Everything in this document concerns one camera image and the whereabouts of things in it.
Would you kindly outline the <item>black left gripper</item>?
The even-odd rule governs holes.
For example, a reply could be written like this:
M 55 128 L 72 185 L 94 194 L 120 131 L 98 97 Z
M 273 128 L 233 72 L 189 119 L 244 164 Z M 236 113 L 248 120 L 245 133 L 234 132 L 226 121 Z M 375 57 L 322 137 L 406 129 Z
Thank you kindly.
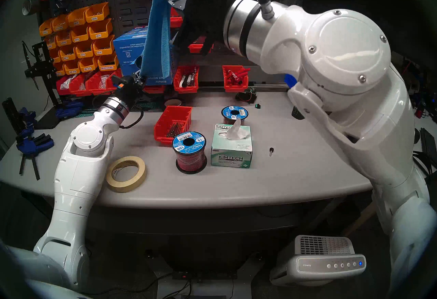
M 140 70 L 134 73 L 134 78 L 118 79 L 118 100 L 124 107 L 132 107 L 135 102 L 146 95 L 144 88 L 147 77 L 141 76 Z

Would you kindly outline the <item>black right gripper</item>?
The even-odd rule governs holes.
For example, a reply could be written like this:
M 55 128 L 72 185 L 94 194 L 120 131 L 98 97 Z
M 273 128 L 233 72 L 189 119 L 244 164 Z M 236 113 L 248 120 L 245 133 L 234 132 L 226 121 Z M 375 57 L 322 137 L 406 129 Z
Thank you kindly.
M 173 40 L 179 56 L 189 54 L 189 45 L 199 37 L 205 41 L 201 55 L 206 55 L 216 42 L 224 44 L 223 28 L 229 0 L 171 0 L 171 7 L 184 11 L 183 23 Z

